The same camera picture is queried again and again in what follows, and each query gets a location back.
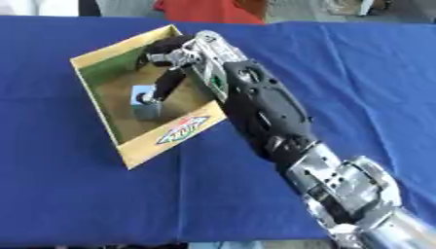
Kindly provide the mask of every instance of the small block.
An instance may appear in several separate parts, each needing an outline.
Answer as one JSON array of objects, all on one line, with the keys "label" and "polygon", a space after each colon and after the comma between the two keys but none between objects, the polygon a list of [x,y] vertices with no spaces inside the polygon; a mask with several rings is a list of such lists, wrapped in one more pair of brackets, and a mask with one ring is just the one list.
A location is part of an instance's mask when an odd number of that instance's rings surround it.
[{"label": "small block", "polygon": [[139,121],[148,121],[157,119],[161,115],[161,102],[152,102],[150,104],[143,104],[136,100],[139,93],[149,93],[155,91],[156,87],[151,86],[133,86],[131,88],[130,108],[133,115]]}]

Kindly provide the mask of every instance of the printed logo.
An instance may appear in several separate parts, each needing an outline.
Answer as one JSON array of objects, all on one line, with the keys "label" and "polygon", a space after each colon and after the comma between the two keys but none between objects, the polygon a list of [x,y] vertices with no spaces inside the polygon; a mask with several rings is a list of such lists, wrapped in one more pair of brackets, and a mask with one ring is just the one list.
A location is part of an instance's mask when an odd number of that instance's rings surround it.
[{"label": "printed logo", "polygon": [[158,140],[158,144],[176,142],[189,137],[209,118],[209,116],[183,118],[175,128]]}]

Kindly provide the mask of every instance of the table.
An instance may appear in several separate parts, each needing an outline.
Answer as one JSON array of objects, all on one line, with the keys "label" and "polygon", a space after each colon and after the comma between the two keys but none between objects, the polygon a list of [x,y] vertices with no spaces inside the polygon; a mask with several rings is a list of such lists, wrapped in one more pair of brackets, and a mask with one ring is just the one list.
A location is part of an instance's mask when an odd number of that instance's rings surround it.
[{"label": "table", "polygon": [[[68,59],[165,24],[0,17],[0,245],[326,237],[229,122],[125,170]],[[338,155],[384,165],[436,225],[435,26],[177,26],[218,31],[258,59]]]}]

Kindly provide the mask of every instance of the cardboard box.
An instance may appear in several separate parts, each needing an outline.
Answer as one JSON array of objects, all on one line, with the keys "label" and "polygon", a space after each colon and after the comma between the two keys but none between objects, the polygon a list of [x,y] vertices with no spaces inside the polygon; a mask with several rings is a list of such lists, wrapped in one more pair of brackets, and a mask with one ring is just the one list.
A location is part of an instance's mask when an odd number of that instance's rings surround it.
[{"label": "cardboard box", "polygon": [[130,108],[135,85],[151,85],[166,70],[149,64],[134,70],[143,47],[181,33],[173,25],[71,59],[95,110],[128,169],[155,157],[226,118],[194,75],[163,103],[156,121],[138,121]]}]

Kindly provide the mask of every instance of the robot forearm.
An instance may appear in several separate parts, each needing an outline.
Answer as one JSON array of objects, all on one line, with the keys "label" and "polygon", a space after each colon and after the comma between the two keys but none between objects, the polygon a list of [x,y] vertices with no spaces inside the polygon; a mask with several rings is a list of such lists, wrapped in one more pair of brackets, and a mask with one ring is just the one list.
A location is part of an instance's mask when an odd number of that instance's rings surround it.
[{"label": "robot forearm", "polygon": [[149,45],[138,61],[169,62],[167,74],[192,69],[340,246],[436,248],[434,230],[401,207],[395,180],[365,157],[338,159],[311,134],[311,117],[298,100],[262,65],[212,31],[177,39],[178,46],[171,38]]}]

